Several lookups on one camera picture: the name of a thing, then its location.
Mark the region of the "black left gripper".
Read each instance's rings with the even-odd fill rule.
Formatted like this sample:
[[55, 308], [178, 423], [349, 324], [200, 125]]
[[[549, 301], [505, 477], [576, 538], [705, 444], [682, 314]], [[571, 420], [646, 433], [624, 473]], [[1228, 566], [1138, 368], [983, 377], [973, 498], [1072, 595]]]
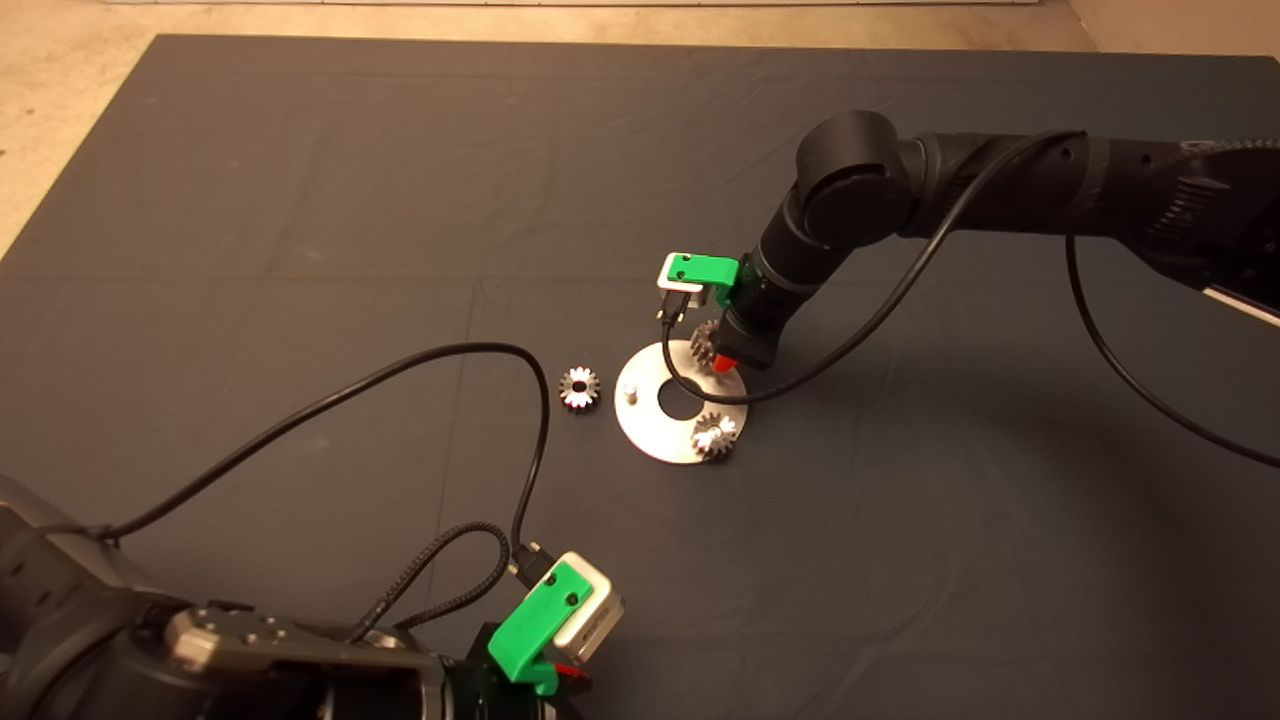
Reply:
[[506, 679], [488, 651], [498, 623], [484, 623], [463, 659], [445, 667], [453, 719], [581, 719], [573, 700], [588, 694], [594, 678], [581, 667], [556, 665], [557, 692], [540, 697], [529, 684]]

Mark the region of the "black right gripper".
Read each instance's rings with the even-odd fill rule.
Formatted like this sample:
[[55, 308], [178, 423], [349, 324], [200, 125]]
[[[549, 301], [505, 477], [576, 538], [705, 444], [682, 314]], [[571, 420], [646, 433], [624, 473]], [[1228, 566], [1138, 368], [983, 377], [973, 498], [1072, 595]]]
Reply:
[[714, 337], [710, 369], [727, 374], [739, 364], [755, 370], [774, 365], [788, 320], [788, 295], [772, 284], [741, 284], [730, 295]]

